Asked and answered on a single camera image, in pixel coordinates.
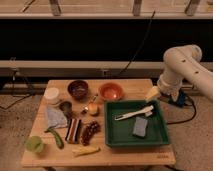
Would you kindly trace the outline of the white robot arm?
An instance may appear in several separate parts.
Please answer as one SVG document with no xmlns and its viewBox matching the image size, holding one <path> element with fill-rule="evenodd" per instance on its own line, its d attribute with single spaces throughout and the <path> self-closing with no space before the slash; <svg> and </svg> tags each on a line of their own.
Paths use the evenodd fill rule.
<svg viewBox="0 0 213 171">
<path fill-rule="evenodd" d="M 147 102 L 163 95 L 178 99 L 182 80 L 193 84 L 207 99 L 213 102 L 213 72 L 200 64 L 202 50 L 197 45 L 185 45 L 169 48 L 163 55 L 164 71 L 157 85 L 145 96 Z"/>
</svg>

